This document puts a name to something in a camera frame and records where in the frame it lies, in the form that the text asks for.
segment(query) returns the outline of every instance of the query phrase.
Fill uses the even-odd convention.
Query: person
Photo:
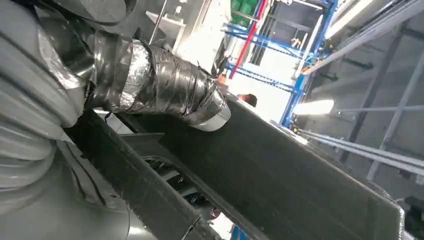
[[[249,93],[249,94],[238,94],[237,97],[240,100],[245,101],[246,103],[248,103],[252,107],[256,108],[256,104],[258,103],[258,98],[256,98],[255,95],[253,95],[251,93]]]
[[[216,84],[220,87],[221,90],[228,90],[228,85],[227,85],[227,75],[226,74],[221,74],[217,79],[216,79]],[[252,107],[256,107],[256,104],[258,103],[258,98],[249,93],[249,94],[238,94],[237,95],[238,99],[245,101],[246,103],[248,103],[249,105],[251,105]]]

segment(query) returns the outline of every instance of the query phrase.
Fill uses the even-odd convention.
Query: black plastic panel
[[[159,141],[253,239],[398,240],[403,212],[382,190],[237,102],[221,129],[202,132],[165,115],[121,115]]]

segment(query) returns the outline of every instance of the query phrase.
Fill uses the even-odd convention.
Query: gray pipe
[[[1,215],[28,206],[56,178],[52,140],[82,113],[85,82],[63,65],[32,13],[8,0],[0,9]]]

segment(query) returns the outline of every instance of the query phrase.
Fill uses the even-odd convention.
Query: black metal bracket
[[[159,240],[221,239],[96,113],[86,111],[65,132]]]

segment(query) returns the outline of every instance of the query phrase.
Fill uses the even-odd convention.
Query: metal rail
[[[234,68],[234,64],[228,63],[227,66],[226,66],[226,68],[229,69],[229,70],[232,70]],[[272,78],[269,78],[267,76],[258,74],[256,72],[247,70],[245,68],[242,68],[242,67],[237,68],[237,73],[238,74],[241,74],[241,75],[244,75],[246,77],[249,77],[251,79],[257,80],[259,82],[262,82],[262,83],[271,85],[271,86],[276,87],[278,89],[284,90],[286,92],[289,92],[289,93],[292,93],[293,92],[293,86],[288,85],[288,84],[284,84],[282,82],[276,81],[276,80],[274,80]]]
[[[315,42],[315,38],[318,33],[318,29],[321,27],[321,22],[323,21],[323,15],[321,14],[318,18],[318,21],[315,24],[315,27],[313,28],[312,34],[310,35],[310,39],[306,45],[305,52],[303,53],[302,59],[300,60],[299,67],[297,68],[296,72],[294,73],[294,76],[297,78],[301,74],[301,71],[305,65],[306,58],[309,55],[309,52],[311,51],[312,44]]]
[[[256,17],[251,16],[251,15],[248,15],[248,14],[246,14],[246,13],[244,13],[244,12],[241,12],[241,11],[231,10],[231,12],[232,12],[233,14],[236,14],[236,15],[242,16],[242,17],[244,17],[244,18],[247,18],[247,19],[252,20],[252,21],[255,21],[255,22],[258,22],[258,21],[259,21],[259,19],[257,19]]]
[[[353,35],[346,41],[344,41],[338,51],[334,52],[324,60],[317,62],[310,69],[303,72],[303,74],[310,74],[316,70],[324,67],[332,61],[348,54],[355,48],[363,45],[364,43],[373,40],[393,29],[394,26],[399,25],[405,20],[421,13],[424,11],[423,0],[411,0],[407,1],[397,9],[389,12],[386,16],[382,16],[379,20],[372,23],[367,29]]]
[[[354,113],[354,112],[394,112],[398,109],[397,106],[380,106],[380,107],[365,107],[365,108],[340,108],[334,109],[332,112],[346,112],[346,113]],[[403,111],[424,111],[424,105],[411,105],[404,106],[402,108]]]
[[[337,138],[320,135],[320,134],[304,131],[301,129],[299,129],[299,131],[307,135],[309,138],[314,139],[318,142],[328,144],[330,146],[343,149],[345,151],[349,151],[351,153],[378,161],[380,163],[387,164],[389,166],[392,166],[398,169],[402,169],[402,170],[415,173],[418,175],[424,175],[424,168],[418,167],[417,165],[417,164],[420,164],[421,166],[424,165],[424,161],[420,159],[402,156],[396,153],[387,152],[380,149],[367,147],[364,145],[360,145],[360,144],[356,144],[356,143],[352,143],[348,141],[339,140]],[[393,158],[393,157],[390,157],[391,155],[399,155],[400,157],[396,156],[396,158]]]
[[[323,9],[322,7],[320,7],[320,6],[318,6],[318,5],[315,5],[315,4],[312,4],[312,3],[306,2],[306,1],[302,1],[302,0],[293,0],[293,2],[298,3],[298,4],[303,4],[303,5],[306,5],[306,6],[312,7],[312,8],[314,8],[314,9],[318,9],[318,10],[322,10],[322,9]]]
[[[148,44],[152,44],[153,40],[155,40],[156,33],[158,32],[159,24],[161,23],[162,17],[164,16],[165,9],[167,8],[168,0],[164,0],[162,9],[160,10],[159,15],[157,16],[156,23],[154,24],[153,32],[151,33],[150,40],[148,41]]]
[[[407,25],[408,21],[402,23],[403,26]],[[379,89],[380,85],[383,82],[383,79],[386,75],[387,69],[390,66],[390,63],[392,62],[393,58],[395,57],[396,50],[399,47],[399,44],[401,43],[403,34],[400,32],[400,28],[397,29],[395,37],[391,40],[390,46],[387,50],[387,52],[384,54],[384,58],[380,66],[378,66],[377,71],[375,72],[375,76],[372,78],[371,82],[369,83],[369,86],[363,95],[361,108],[369,108],[372,106],[374,99],[376,98],[377,90]],[[358,134],[362,128],[362,125],[364,124],[364,121],[367,117],[367,112],[360,112],[357,115],[356,121],[349,132],[349,134],[346,136],[346,139],[349,142],[354,143],[357,140]],[[348,159],[349,152],[344,151],[340,156],[340,162],[344,163]]]
[[[421,57],[418,60],[418,63],[408,82],[408,85],[406,86],[406,89],[403,92],[402,98],[400,99],[400,103],[397,106],[396,111],[394,112],[394,116],[387,127],[387,131],[385,132],[384,138],[380,145],[381,150],[385,150],[386,144],[392,141],[392,138],[395,135],[396,130],[398,129],[398,126],[401,122],[403,110],[415,90],[417,82],[420,79],[421,74],[423,73],[423,69],[424,69],[424,52],[421,54]],[[377,161],[374,161],[372,163],[371,168],[369,169],[368,175],[366,176],[368,180],[374,180],[374,178],[376,177],[377,171],[380,168],[380,165],[381,164]]]

